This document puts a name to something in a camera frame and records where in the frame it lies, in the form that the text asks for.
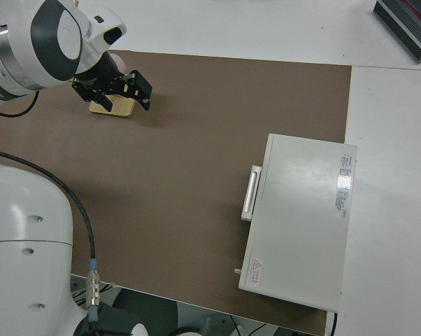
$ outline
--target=brown mat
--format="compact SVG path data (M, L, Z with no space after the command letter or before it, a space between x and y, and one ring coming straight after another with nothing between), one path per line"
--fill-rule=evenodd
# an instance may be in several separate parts
M323 335L324 311L239 290L234 268L248 238L240 215L250 168L262 164L268 133L343 142L350 67L119 54L152 83L150 112L94 115L65 85L43 91L29 115L0 118L0 149L78 193L104 281ZM76 210L74 220L72 272L85 275Z

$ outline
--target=black cable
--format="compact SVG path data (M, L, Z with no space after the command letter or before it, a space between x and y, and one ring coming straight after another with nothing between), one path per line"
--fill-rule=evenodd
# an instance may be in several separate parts
M24 114L28 114L28 112L30 112L30 110L33 109L33 107L36 104L36 101L38 100L38 96L40 95L39 91L35 92L35 96L34 96L34 100L31 101L30 105L28 108L26 108L25 110L23 110L23 112L21 113L17 113L17 114L7 114L7 113L2 113L0 112L0 116L1 117L6 117L6 118L17 118L17 117L22 117Z
M231 318L232 323L234 324L234 327L236 327L238 336L241 336L240 330L238 329L238 326L236 324L236 322L234 321L234 319L232 318L232 315L229 315L229 317Z
M95 249L94 234L92 233L92 227L91 227L90 219L87 216L87 213L86 213L86 210L85 210L84 206L82 205L82 203L80 202L80 200L78 199L76 194L74 194L74 192L70 189L70 187L68 187L67 184L65 184L65 182L63 182L62 180L57 178L50 171L38 166L37 164L34 164L33 162L27 161L27 160L22 159L20 157L17 157L17 156L8 154L8 153L4 153L4 152L0 152L0 156L3 157L3 158L6 158L6 159L12 160L12 161L19 162L23 165L31 167L32 169L35 169L36 171L46 175L49 179L51 179L57 185L59 185L72 198L72 200L76 203L76 206L78 207L78 210L80 210L80 213L83 216L83 220L85 221L87 234L88 234L88 237L90 239L91 259L95 259L96 258L96 249Z
M262 329L264 326L266 326L266 323L262 324L260 327L255 328L252 332L250 332L248 334L248 336L251 336L253 333L255 333L256 331L258 331L259 329Z
M333 324L333 326L331 327L331 333L330 333L330 336L334 336L334 335L335 335L335 329L336 329L336 322L337 322L337 320L338 320L338 314L337 314L337 313L335 313L335 315L334 315L334 324Z
M85 293L86 293L86 290L82 290L81 292L79 292L79 294L75 294L72 298L73 299L78 298L80 295L85 294Z

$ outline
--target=white tabletop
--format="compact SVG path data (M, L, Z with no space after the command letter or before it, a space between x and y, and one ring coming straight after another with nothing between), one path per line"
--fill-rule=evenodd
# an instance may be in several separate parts
M354 65L346 143L358 145L336 335L421 335L421 71L373 0L81 0L110 6L154 53Z

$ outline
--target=wooden block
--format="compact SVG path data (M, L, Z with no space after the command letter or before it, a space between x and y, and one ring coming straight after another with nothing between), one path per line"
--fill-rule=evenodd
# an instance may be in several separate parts
M103 114L105 116L129 118L133 112L136 101L131 98L121 96L106 96L113 103L111 112L108 112L102 105L91 101L90 111L95 114Z

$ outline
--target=metal connector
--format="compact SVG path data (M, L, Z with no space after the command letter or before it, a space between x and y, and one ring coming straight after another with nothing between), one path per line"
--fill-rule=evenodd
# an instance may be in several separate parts
M100 278L96 269L90 269L86 278L86 305L98 306L100 303Z

